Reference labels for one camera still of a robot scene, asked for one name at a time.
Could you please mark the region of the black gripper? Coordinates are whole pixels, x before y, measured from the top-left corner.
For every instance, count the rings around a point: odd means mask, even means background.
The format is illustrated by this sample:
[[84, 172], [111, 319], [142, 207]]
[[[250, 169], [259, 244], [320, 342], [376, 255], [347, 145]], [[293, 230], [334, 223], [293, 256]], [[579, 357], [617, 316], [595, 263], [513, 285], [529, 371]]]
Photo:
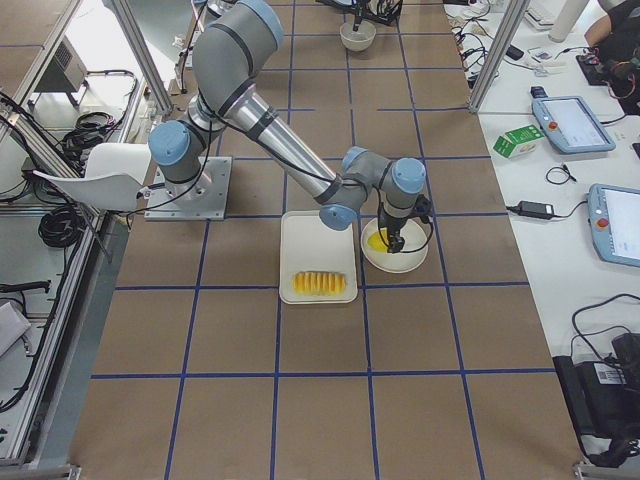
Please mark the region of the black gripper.
[[429, 226], [424, 245], [427, 245], [433, 235], [433, 204], [427, 197], [417, 197], [412, 207], [398, 210], [390, 202], [380, 201], [377, 211], [378, 231], [384, 238], [385, 244], [391, 244], [391, 252], [402, 251], [405, 239], [401, 235], [401, 229], [409, 219], [419, 218], [423, 224]]

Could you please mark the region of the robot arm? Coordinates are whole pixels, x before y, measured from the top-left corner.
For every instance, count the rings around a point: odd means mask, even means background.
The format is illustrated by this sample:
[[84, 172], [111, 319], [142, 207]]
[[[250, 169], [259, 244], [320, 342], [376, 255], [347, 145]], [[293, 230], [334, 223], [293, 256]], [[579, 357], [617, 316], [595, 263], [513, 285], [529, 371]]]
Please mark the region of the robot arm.
[[352, 147], [341, 171], [332, 171], [256, 90], [256, 76], [282, 41], [279, 18], [264, 1], [238, 1], [206, 26], [192, 53], [197, 94], [185, 114], [160, 124], [148, 138], [166, 184], [193, 185], [201, 174], [200, 155], [231, 128], [269, 154], [319, 204], [321, 221], [333, 230], [350, 226], [377, 191], [383, 242], [388, 252], [403, 252], [407, 221], [429, 224], [433, 214], [423, 193], [424, 165]]

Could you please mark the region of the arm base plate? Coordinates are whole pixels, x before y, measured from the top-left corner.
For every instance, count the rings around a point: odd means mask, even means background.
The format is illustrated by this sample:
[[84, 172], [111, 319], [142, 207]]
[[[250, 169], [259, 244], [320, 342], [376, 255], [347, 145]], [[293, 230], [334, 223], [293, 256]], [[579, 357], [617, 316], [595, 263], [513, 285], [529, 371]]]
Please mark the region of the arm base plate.
[[167, 182], [159, 167], [148, 198], [144, 217], [148, 221], [221, 221], [225, 217], [231, 169], [231, 157], [199, 157], [204, 172], [196, 182]]

